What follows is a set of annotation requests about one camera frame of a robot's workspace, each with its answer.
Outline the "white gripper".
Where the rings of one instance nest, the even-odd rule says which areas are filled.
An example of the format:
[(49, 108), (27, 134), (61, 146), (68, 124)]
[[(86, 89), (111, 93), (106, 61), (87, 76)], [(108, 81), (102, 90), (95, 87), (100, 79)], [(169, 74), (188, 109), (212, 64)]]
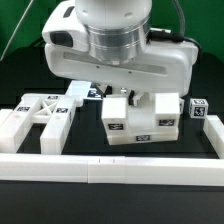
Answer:
[(148, 93), (185, 95), (199, 50), (152, 30), (151, 8), (152, 0), (59, 3), (42, 31), (49, 69), (60, 77), (97, 83), (102, 97), (112, 94), (111, 86), (125, 87), (133, 107), (147, 105)]

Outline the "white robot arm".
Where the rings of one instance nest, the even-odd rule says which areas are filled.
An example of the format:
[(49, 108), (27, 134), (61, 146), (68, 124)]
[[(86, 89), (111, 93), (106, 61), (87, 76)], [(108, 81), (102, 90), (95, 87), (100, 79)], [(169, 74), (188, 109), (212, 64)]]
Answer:
[(188, 93), (197, 47), (150, 28), (152, 0), (65, 0), (42, 36), (59, 77), (130, 93)]

